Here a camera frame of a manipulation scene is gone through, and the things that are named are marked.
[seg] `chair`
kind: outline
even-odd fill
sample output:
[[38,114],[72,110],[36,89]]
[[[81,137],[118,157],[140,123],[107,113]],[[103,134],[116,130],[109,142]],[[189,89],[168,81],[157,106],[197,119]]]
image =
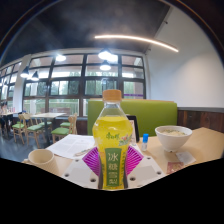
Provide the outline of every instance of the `chair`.
[[[38,123],[38,119],[37,119],[37,118],[35,118],[35,120],[36,120],[36,124],[37,124],[37,125],[40,125],[40,126],[42,126],[43,128],[45,128],[45,123],[42,121],[41,118],[39,118],[40,123]],[[51,121],[48,121],[48,122],[47,122],[47,126],[48,126],[48,129],[52,131],[52,122],[51,122]]]
[[39,137],[39,135],[42,134],[44,141],[46,141],[43,127],[41,125],[33,125],[30,114],[22,114],[22,116],[23,116],[23,119],[28,120],[28,122],[31,123],[31,126],[27,127],[27,123],[24,122],[26,137],[27,137],[27,145],[29,145],[29,138],[34,138],[36,140],[37,147],[40,148],[37,137]]
[[68,117],[69,121],[69,128],[56,128],[51,132],[52,138],[53,138],[53,143],[56,142],[56,137],[60,139],[64,138],[68,134],[75,134],[76,132],[76,120],[77,120],[77,115],[76,116],[70,116]]
[[[76,128],[77,113],[74,113],[74,116],[75,116],[75,118],[76,118],[76,120],[75,120],[75,124],[74,124],[74,134],[77,135],[77,134],[78,134],[78,133],[77,133],[77,128]],[[69,122],[63,122],[63,123],[60,124],[60,126],[61,126],[62,128],[69,128],[69,127],[70,127],[70,123],[69,123]]]
[[16,135],[19,135],[19,137],[21,138],[23,144],[24,144],[24,141],[23,141],[23,136],[22,136],[22,133],[25,133],[26,135],[26,132],[25,132],[25,126],[24,126],[24,119],[23,119],[23,115],[22,114],[19,114],[19,123],[17,124],[14,124],[12,126],[13,128],[13,135],[14,135],[14,140],[16,142]]

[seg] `wall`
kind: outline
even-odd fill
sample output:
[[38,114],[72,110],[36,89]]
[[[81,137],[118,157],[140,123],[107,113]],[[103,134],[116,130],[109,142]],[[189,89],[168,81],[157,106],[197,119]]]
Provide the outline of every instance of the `wall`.
[[172,8],[156,39],[179,53],[152,46],[147,51],[147,98],[172,100],[178,107],[224,107],[224,72],[220,58],[201,28]]

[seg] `white table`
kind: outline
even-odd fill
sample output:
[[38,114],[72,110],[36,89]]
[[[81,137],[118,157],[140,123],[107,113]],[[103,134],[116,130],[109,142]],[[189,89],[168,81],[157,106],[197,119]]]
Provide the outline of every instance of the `white table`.
[[47,127],[47,119],[55,119],[56,117],[62,116],[66,113],[43,113],[32,115],[31,118],[43,118],[44,126],[45,126],[45,137],[47,139],[47,145],[50,145],[49,135],[48,135],[48,127]]

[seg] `booth seat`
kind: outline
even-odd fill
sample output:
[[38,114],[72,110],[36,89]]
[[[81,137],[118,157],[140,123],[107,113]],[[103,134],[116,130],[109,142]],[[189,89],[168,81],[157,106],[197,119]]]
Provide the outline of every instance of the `booth seat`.
[[[144,133],[156,136],[155,128],[163,125],[177,125],[177,104],[172,101],[128,100],[123,99],[121,108],[125,114],[135,115],[139,137]],[[93,125],[102,111],[102,99],[90,99],[88,102],[88,135],[92,135]]]

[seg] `bottle cap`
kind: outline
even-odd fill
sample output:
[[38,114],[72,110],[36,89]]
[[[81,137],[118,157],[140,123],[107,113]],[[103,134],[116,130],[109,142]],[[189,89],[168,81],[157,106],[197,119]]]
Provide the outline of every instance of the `bottle cap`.
[[149,137],[149,134],[143,134],[143,142],[144,143],[148,142],[148,137]]
[[103,101],[121,101],[121,91],[118,89],[108,89],[103,91]]

